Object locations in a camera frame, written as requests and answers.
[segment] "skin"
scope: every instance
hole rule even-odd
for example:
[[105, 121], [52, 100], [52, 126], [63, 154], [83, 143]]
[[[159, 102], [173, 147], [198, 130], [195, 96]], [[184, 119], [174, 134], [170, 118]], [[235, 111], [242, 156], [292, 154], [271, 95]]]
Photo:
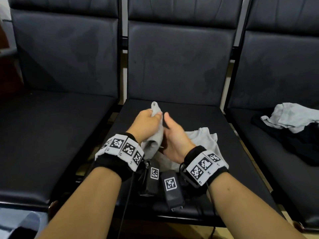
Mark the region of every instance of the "skin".
[[[130, 129], [138, 143], [158, 130], [161, 113], [151, 117], [151, 110], [139, 113]], [[182, 163], [195, 147], [183, 128], [166, 112], [163, 153]], [[110, 227], [121, 178], [106, 168], [95, 168], [62, 206], [39, 239], [105, 239]], [[269, 205], [237, 181], [222, 173], [209, 186], [211, 199], [235, 239], [304, 239], [305, 237]]]

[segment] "person's right hand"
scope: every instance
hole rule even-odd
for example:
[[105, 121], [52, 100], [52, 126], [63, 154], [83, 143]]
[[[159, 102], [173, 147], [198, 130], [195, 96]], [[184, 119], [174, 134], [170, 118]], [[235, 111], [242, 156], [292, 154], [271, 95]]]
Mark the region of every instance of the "person's right hand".
[[181, 164], [188, 152], [196, 145], [188, 138], [184, 129], [169, 116], [168, 112], [164, 114], [164, 120], [168, 128], [164, 128], [163, 154], [173, 162]]

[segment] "hand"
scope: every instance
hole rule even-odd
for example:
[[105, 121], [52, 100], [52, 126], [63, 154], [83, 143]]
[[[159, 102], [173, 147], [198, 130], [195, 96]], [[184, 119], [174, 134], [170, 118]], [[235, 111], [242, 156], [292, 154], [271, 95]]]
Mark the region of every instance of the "hand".
[[159, 129], [162, 112], [157, 113], [153, 117], [151, 115], [151, 109], [141, 111], [127, 130], [128, 133], [131, 133], [135, 137], [138, 144], [153, 136]]
[[181, 164], [188, 152], [196, 145], [188, 138], [184, 129], [169, 116], [168, 112], [164, 114], [164, 120], [169, 129], [164, 128], [163, 154], [173, 162]]

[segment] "gray cloth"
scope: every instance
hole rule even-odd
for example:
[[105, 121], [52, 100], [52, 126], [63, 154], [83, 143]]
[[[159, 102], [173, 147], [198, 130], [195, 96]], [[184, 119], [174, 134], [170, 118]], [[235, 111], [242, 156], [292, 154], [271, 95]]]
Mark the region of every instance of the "gray cloth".
[[[155, 116], [158, 112], [161, 111], [157, 102], [155, 101], [152, 102], [151, 104], [151, 110], [153, 111], [152, 116]], [[145, 155], [144, 160], [151, 159], [155, 155], [155, 153], [158, 151], [158, 149], [160, 148], [160, 145], [162, 144], [163, 134], [164, 134], [164, 128], [163, 128], [163, 115], [162, 115], [162, 119], [159, 123], [159, 129], [157, 133], [149, 137], [147, 140], [145, 140], [141, 144], [141, 148], [143, 149], [144, 155]]]
[[[219, 147], [217, 145], [216, 133], [210, 134], [209, 129], [207, 127], [203, 127], [196, 131], [186, 132], [186, 134], [196, 146], [202, 145], [207, 150], [212, 150], [220, 159], [224, 160], [223, 156], [221, 155], [221, 152], [219, 151]], [[159, 162], [160, 172], [164, 172], [171, 169], [175, 170], [176, 172], [179, 171], [180, 165], [170, 161], [165, 155], [163, 155], [160, 152], [157, 152], [154, 155], [153, 159]]]
[[276, 105], [270, 118], [262, 116], [261, 120], [267, 126], [277, 129], [288, 128], [292, 133], [298, 133], [312, 122], [319, 123], [319, 110], [296, 103], [282, 103]]

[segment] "black chair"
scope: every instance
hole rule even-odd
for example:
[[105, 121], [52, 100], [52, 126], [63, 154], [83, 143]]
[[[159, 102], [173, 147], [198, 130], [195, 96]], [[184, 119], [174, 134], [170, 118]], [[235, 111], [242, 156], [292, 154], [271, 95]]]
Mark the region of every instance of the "black chair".
[[118, 101], [118, 0], [9, 0], [25, 86], [0, 104], [0, 206], [47, 211]]
[[264, 108], [318, 109], [319, 0], [252, 0], [226, 114], [293, 220], [319, 227], [319, 168], [251, 124]]
[[[128, 99], [106, 139], [126, 131], [138, 112], [157, 101], [186, 131], [208, 127], [230, 173], [277, 209], [219, 105], [242, 0], [129, 0]], [[121, 217], [130, 181], [123, 183]], [[225, 226], [206, 195], [184, 191], [184, 209], [172, 212], [163, 193], [138, 196], [133, 187], [126, 218]]]

